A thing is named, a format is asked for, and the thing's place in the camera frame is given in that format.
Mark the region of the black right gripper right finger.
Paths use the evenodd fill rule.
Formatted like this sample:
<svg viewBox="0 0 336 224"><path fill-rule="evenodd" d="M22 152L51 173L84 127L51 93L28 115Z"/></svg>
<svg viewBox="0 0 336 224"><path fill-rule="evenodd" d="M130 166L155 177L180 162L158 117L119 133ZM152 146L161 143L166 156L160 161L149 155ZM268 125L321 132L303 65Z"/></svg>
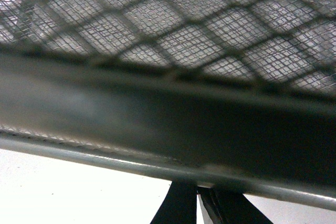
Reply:
<svg viewBox="0 0 336 224"><path fill-rule="evenodd" d="M199 187L204 223L272 223L243 194Z"/></svg>

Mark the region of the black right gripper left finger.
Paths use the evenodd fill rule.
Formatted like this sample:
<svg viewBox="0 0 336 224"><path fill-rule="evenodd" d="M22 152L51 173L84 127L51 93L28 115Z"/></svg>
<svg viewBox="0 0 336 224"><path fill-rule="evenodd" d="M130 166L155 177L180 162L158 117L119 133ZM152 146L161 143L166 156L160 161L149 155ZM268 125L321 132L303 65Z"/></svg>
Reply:
<svg viewBox="0 0 336 224"><path fill-rule="evenodd" d="M193 183L172 181L169 190L151 223L196 223L197 186Z"/></svg>

